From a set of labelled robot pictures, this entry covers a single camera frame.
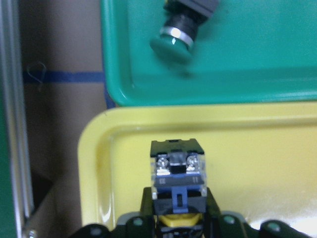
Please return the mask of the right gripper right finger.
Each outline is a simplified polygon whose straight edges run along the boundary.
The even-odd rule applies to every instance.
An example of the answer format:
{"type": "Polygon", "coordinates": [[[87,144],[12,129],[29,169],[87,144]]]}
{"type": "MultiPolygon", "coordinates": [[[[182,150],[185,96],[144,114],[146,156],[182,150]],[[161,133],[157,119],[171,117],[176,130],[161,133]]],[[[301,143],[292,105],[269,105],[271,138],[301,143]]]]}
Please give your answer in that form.
{"type": "Polygon", "coordinates": [[[280,220],[266,220],[259,229],[252,228],[235,212],[221,212],[210,189],[207,189],[206,213],[204,218],[206,238],[308,238],[280,220]]]}

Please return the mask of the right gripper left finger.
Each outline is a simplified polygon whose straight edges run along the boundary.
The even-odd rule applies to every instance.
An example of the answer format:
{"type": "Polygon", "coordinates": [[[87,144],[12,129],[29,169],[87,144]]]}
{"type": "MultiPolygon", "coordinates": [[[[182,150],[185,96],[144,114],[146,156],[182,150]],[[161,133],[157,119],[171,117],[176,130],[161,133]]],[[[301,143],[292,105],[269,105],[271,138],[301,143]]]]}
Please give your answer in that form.
{"type": "Polygon", "coordinates": [[[83,226],[75,231],[71,238],[154,238],[155,219],[153,211],[153,201],[151,189],[143,189],[140,211],[122,216],[126,219],[123,223],[118,223],[113,230],[98,223],[83,226]]]}

